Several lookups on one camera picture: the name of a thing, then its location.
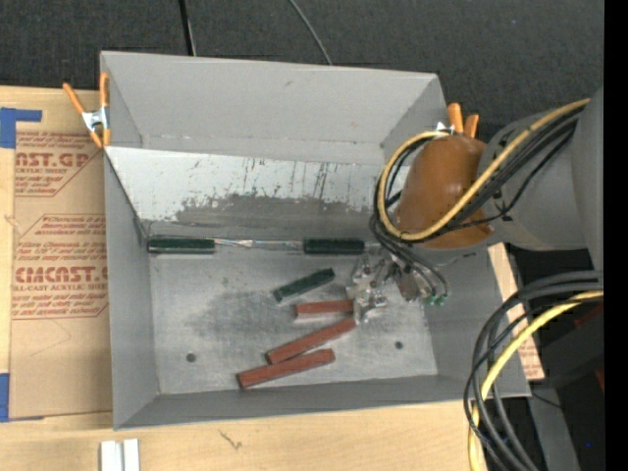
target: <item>cardboard box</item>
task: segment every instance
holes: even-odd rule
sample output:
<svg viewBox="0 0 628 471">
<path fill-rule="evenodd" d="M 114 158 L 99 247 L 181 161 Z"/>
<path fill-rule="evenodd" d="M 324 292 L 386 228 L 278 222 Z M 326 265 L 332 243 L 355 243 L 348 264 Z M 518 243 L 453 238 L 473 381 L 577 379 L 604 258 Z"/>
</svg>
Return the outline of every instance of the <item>cardboard box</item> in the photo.
<svg viewBox="0 0 628 471">
<path fill-rule="evenodd" d="M 0 107 L 42 115 L 17 123 L 12 152 L 9 416 L 109 410 L 103 153 L 62 89 L 0 87 Z"/>
<path fill-rule="evenodd" d="M 403 141 L 445 120 L 436 76 L 110 52 L 101 68 L 115 427 L 461 398 L 502 302 L 487 251 L 442 267 L 444 307 L 393 297 L 385 317 L 334 342 L 332 365 L 236 384 L 264 351 L 317 328 L 295 325 L 274 288 L 332 267 L 333 284 L 297 301 L 345 298 L 355 257 L 308 255 L 306 237 L 352 235 L 377 256 L 375 180 Z M 216 250 L 149 253 L 156 236 Z M 501 389 L 527 391 L 516 361 Z"/>
</svg>

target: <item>red brick-shaped block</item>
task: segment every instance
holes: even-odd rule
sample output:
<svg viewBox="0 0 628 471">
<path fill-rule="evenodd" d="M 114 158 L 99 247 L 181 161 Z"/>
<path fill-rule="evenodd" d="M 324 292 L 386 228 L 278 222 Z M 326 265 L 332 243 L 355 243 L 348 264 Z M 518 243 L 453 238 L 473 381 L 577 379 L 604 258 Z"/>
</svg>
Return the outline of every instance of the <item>red brick-shaped block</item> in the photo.
<svg viewBox="0 0 628 471">
<path fill-rule="evenodd" d="M 323 328 L 318 332 L 314 332 L 311 335 L 305 336 L 302 339 L 291 341 L 267 352 L 266 359 L 270 364 L 281 363 L 282 361 L 298 356 L 299 354 L 313 349 L 314 347 L 318 347 L 329 340 L 337 339 L 354 328 L 355 321 L 353 318 L 345 319 L 332 326 Z"/>
<path fill-rule="evenodd" d="M 280 377 L 304 372 L 318 366 L 333 363 L 336 356 L 331 349 L 321 349 L 308 354 L 302 354 L 288 361 L 276 365 L 265 365 L 253 370 L 237 374 L 237 382 L 242 389 L 269 382 Z"/>
</svg>

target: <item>wooden stick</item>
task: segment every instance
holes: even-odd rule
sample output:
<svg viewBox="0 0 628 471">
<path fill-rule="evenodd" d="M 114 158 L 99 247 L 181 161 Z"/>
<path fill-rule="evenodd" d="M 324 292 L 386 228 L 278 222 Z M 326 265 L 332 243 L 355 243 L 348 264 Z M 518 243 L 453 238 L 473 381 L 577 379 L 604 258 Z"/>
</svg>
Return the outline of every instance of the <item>wooden stick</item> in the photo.
<svg viewBox="0 0 628 471">
<path fill-rule="evenodd" d="M 286 343 L 276 349 L 266 353 L 266 359 L 269 364 L 277 364 L 286 361 L 294 356 L 298 356 L 303 352 L 318 347 L 319 345 L 333 339 L 337 339 L 341 335 L 350 332 L 355 328 L 355 320 L 348 318 L 327 328 L 323 328 L 318 332 L 314 332 L 302 339 L 297 339 Z"/>
<path fill-rule="evenodd" d="M 265 365 L 254 368 L 253 370 L 238 373 L 237 382 L 242 389 L 248 389 L 252 386 L 262 384 L 263 382 L 269 382 L 279 379 L 280 377 L 327 365 L 333 363 L 335 360 L 336 356 L 331 349 L 316 350 L 276 365 Z"/>
<path fill-rule="evenodd" d="M 353 300 L 329 300 L 323 302 L 297 303 L 294 305 L 294 314 L 297 318 L 334 312 L 350 314 L 353 312 Z"/>
</svg>

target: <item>yellow cable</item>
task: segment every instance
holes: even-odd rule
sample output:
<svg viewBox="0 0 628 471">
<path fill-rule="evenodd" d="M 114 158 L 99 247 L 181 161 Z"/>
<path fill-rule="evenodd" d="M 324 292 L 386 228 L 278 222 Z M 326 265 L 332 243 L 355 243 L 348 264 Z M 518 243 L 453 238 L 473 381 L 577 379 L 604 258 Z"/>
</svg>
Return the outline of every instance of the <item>yellow cable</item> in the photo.
<svg viewBox="0 0 628 471">
<path fill-rule="evenodd" d="M 391 222 L 391 219 L 389 218 L 389 215 L 388 215 L 388 211 L 386 209 L 386 183 L 388 181 L 388 178 L 389 178 L 389 175 L 391 173 L 391 169 L 393 168 L 394 163 L 396 162 L 399 155 L 405 149 L 407 149 L 411 144 L 417 141 L 420 141 L 422 139 L 426 139 L 428 137 L 431 138 L 434 136 L 446 135 L 446 133 L 439 132 L 439 131 L 427 131 L 427 132 L 422 132 L 420 134 L 417 134 L 416 136 L 413 136 L 412 138 L 408 139 L 392 155 L 391 159 L 384 167 L 384 170 L 382 171 L 382 176 L 380 177 L 380 189 L 378 190 L 378 196 L 377 196 L 377 209 L 379 212 L 380 219 L 382 223 L 384 224 L 384 227 L 393 236 L 398 237 L 403 240 L 410 240 L 410 241 L 421 240 L 435 233 L 440 228 L 442 228 L 449 220 L 451 220 L 451 218 L 453 218 L 453 216 L 456 215 L 471 200 L 471 198 L 480 189 L 480 187 L 489 180 L 491 175 L 497 170 L 497 168 L 501 165 L 501 163 L 505 159 L 507 159 L 508 156 L 515 150 L 515 148 L 517 148 L 521 143 L 523 143 L 523 141 L 525 141 L 526 138 L 531 133 L 533 133 L 540 127 L 544 126 L 545 124 L 553 121 L 554 119 L 557 119 L 558 117 L 561 117 L 562 115 L 569 113 L 570 111 L 575 110 L 576 108 L 586 105 L 588 102 L 589 102 L 589 99 L 583 99 L 581 101 L 576 101 L 574 103 L 570 103 L 561 108 L 558 108 L 557 110 L 554 110 L 553 112 L 541 117 L 537 122 L 531 125 L 528 129 L 519 133 L 512 141 L 510 141 L 510 143 L 508 143 L 508 145 L 504 147 L 504 149 L 496 157 L 496 159 L 491 163 L 491 165 L 484 171 L 484 173 L 482 173 L 482 175 L 477 180 L 473 182 L 473 184 L 469 187 L 469 189 L 462 195 L 462 197 L 460 197 L 460 199 L 458 199 L 458 201 L 453 205 L 453 207 L 449 211 L 447 211 L 447 213 L 445 213 L 434 225 L 416 234 L 402 232 L 395 225 L 393 225 L 393 222 Z"/>
<path fill-rule="evenodd" d="M 517 335 L 517 337 L 508 344 L 508 346 L 503 350 L 503 352 L 499 355 L 499 358 L 495 362 L 495 364 L 489 370 L 487 374 L 487 378 L 482 383 L 480 388 L 480 395 L 482 399 L 486 399 L 493 383 L 497 379 L 497 376 L 503 370 L 503 367 L 508 362 L 510 357 L 514 354 L 514 352 L 521 346 L 521 344 L 528 339 L 529 336 L 534 334 L 540 327 L 544 326 L 546 323 L 551 321 L 553 318 L 559 316 L 563 312 L 566 312 L 570 309 L 573 309 L 577 305 L 580 305 L 582 300 L 586 300 L 589 298 L 598 298 L 603 296 L 603 291 L 585 291 L 583 293 L 579 293 L 573 296 L 570 300 L 565 303 L 561 303 L 555 305 L 551 309 L 547 310 L 539 317 L 537 317 L 532 323 L 530 323 L 526 328 L 524 328 L 521 333 Z M 473 407 L 472 410 L 472 419 L 473 423 L 476 427 L 480 424 L 480 411 L 477 406 Z M 469 428 L 469 437 L 468 437 L 468 454 L 469 454 L 469 465 L 473 471 L 481 471 L 480 464 L 480 452 L 481 445 L 479 440 L 476 438 L 475 433 L 471 428 Z"/>
</svg>

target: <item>gray cylinder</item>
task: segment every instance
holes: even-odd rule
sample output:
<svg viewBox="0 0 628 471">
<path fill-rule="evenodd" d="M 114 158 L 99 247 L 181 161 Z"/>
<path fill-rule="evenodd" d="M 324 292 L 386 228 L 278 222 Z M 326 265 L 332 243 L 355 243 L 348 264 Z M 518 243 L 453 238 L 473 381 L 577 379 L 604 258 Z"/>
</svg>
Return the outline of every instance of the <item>gray cylinder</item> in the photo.
<svg viewBox="0 0 628 471">
<path fill-rule="evenodd" d="M 499 155 L 505 145 L 547 113 L 515 122 L 498 132 L 482 156 L 479 175 Z M 510 204 L 531 173 L 558 144 L 554 142 L 545 147 L 515 173 L 485 204 L 483 208 L 485 215 L 493 217 Z M 574 192 L 573 153 L 572 137 L 531 179 L 506 217 L 492 221 L 491 225 L 496 230 L 493 240 L 498 238 L 500 241 L 531 250 L 587 247 Z"/>
<path fill-rule="evenodd" d="M 604 270 L 604 90 L 601 87 L 580 116 L 573 135 L 571 169 L 576 205 L 591 260 Z"/>
</svg>

